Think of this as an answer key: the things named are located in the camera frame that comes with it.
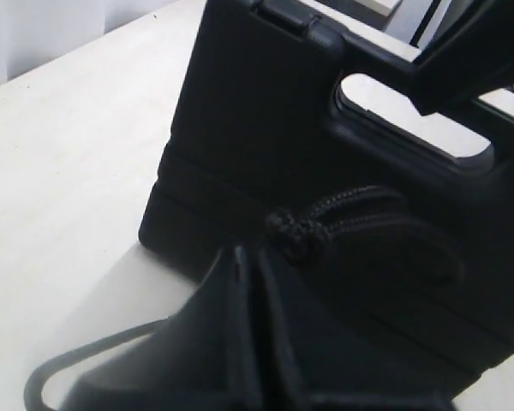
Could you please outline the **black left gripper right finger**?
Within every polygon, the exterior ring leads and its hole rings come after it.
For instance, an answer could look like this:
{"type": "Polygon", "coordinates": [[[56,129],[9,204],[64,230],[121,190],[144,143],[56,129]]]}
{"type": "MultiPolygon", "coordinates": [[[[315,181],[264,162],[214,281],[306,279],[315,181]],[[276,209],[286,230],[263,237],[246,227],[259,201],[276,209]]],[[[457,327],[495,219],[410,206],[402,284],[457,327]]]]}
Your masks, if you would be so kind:
{"type": "Polygon", "coordinates": [[[371,347],[327,312],[298,273],[257,253],[270,353],[271,410],[453,410],[425,377],[371,347]]]}

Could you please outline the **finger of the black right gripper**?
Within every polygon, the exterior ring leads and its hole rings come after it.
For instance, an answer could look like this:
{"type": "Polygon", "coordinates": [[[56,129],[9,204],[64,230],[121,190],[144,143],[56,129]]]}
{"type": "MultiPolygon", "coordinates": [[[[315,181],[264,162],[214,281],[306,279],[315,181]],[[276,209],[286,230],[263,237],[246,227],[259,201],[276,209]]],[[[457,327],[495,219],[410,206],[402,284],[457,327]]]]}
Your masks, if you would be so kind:
{"type": "Polygon", "coordinates": [[[414,60],[410,99],[424,115],[514,85],[514,1],[474,1],[414,60]]]}

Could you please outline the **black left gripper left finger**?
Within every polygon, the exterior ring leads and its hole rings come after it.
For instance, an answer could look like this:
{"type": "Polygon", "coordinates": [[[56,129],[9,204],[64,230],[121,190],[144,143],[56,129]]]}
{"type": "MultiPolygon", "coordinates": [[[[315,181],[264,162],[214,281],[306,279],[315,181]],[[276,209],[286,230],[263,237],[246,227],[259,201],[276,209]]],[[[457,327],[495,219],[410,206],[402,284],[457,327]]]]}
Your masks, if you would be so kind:
{"type": "Polygon", "coordinates": [[[84,372],[64,410],[280,410],[254,274],[224,250],[185,305],[149,337],[84,372]]]}

